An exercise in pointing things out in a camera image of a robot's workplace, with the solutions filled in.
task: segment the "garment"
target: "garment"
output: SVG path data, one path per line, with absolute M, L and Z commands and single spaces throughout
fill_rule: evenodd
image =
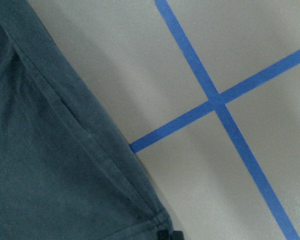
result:
M 0 0 L 0 240 L 160 230 L 170 216 L 116 125 L 29 4 Z

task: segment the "blue cross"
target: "blue cross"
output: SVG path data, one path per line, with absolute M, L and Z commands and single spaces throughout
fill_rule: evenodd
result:
M 185 59 L 208 97 L 208 101 L 134 141 L 130 144 L 130 148 L 134 153 L 137 153 L 195 120 L 215 111 L 284 236 L 287 240 L 300 240 L 300 237 L 286 214 L 286 211 L 281 205 L 273 188 L 267 180 L 267 177 L 258 164 L 257 159 L 249 148 L 244 136 L 240 132 L 226 106 L 226 104 L 232 100 L 300 64 L 300 49 L 230 89 L 222 93 L 218 93 L 214 83 L 209 77 L 204 65 L 185 35 L 185 32 L 169 7 L 167 1 L 156 0 L 155 2 Z

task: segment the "gray surface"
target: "gray surface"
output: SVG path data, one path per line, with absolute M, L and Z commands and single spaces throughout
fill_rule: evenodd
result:
M 206 101 L 153 0 L 29 0 L 131 143 Z M 219 92 L 300 48 L 300 1 L 170 0 Z M 300 234 L 300 66 L 228 104 Z M 284 239 L 210 113 L 137 154 L 187 240 Z

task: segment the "folded cloth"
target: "folded cloth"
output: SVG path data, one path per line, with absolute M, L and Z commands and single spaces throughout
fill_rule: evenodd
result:
M 0 0 L 0 240 L 162 230 L 170 216 L 116 125 L 30 5 Z

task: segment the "cloth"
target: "cloth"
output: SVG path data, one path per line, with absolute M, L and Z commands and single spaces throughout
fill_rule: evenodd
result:
M 116 125 L 30 5 L 0 0 L 0 240 L 160 230 L 171 218 Z

